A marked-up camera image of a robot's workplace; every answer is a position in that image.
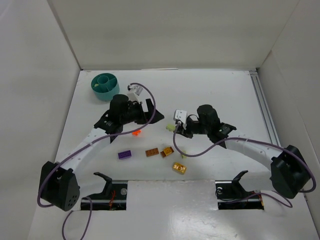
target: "red wire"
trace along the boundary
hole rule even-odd
[[[111,198],[111,200],[110,200],[110,202],[109,202],[110,210],[111,210],[112,204],[114,203],[115,196],[116,196],[116,191],[113,190],[113,192],[112,192],[112,198]]]

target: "teal bowl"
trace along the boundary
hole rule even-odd
[[[91,88],[96,97],[105,102],[111,101],[120,91],[118,80],[111,73],[101,73],[95,76],[91,81]]]

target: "purple lego brick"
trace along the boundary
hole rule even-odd
[[[128,159],[128,158],[131,158],[131,156],[132,155],[131,155],[131,151],[130,150],[118,153],[119,159]]]

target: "orange lego brick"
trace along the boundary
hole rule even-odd
[[[165,154],[166,156],[172,154],[172,151],[171,151],[170,147],[166,147],[165,149],[163,149],[163,152],[164,152],[164,154]]]
[[[187,167],[178,162],[175,162],[172,166],[172,169],[177,171],[180,174],[185,174]]]
[[[163,151],[160,152],[160,154],[163,158],[165,158],[165,157],[169,156],[170,154],[172,154],[173,152],[174,152],[174,149],[171,146],[169,146],[169,147],[166,147],[165,149],[163,149]]]
[[[151,157],[151,156],[158,155],[158,154],[159,154],[158,148],[153,148],[153,149],[145,151],[145,155],[147,157]]]
[[[138,130],[138,131],[134,131],[134,132],[132,133],[132,135],[138,136],[140,133],[141,133],[141,130]]]

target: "white wall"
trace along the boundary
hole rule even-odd
[[[259,70],[281,143],[302,152],[318,187],[307,194],[320,233],[320,1],[300,0]]]
[[[46,0],[0,1],[0,239],[27,239],[79,67]]]
[[[260,67],[299,0],[50,0],[84,69]]]

